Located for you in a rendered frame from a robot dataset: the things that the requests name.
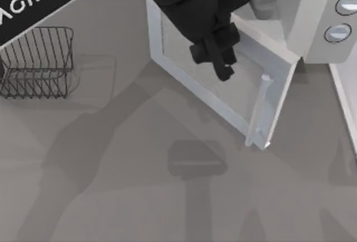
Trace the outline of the pale microwave door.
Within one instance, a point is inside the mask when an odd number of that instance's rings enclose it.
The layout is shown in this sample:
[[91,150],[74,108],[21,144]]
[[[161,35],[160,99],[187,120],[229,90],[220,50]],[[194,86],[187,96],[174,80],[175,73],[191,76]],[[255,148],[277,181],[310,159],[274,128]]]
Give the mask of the pale microwave door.
[[189,42],[153,0],[146,0],[151,58],[174,79],[208,105],[214,112],[245,136],[245,145],[255,145],[249,138],[249,124],[257,99],[260,78],[273,80],[270,97],[276,109],[275,127],[300,57],[281,43],[259,31],[234,13],[231,20],[240,33],[234,47],[234,74],[220,81],[209,63],[196,64],[189,52]]

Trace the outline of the grey microwave knob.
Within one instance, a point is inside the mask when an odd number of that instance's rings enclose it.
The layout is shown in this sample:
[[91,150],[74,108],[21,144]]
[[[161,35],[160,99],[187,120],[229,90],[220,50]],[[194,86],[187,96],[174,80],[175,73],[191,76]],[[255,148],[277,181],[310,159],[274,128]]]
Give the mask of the grey microwave knob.
[[324,39],[329,43],[339,43],[346,40],[352,33],[352,28],[349,24],[339,24],[330,26],[324,33]]
[[341,16],[351,16],[357,13],[357,0],[338,0],[335,11]]

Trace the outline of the pale microwave oven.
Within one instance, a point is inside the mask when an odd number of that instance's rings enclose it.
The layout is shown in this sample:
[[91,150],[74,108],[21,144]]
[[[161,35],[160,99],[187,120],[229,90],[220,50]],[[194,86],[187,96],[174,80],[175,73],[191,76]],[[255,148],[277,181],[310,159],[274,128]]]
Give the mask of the pale microwave oven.
[[[303,58],[307,64],[340,64],[347,60],[357,42],[357,13],[341,16],[335,11],[338,0],[277,0],[270,20],[259,20],[250,4],[234,14]],[[339,43],[324,39],[327,28],[349,24],[351,35]]]

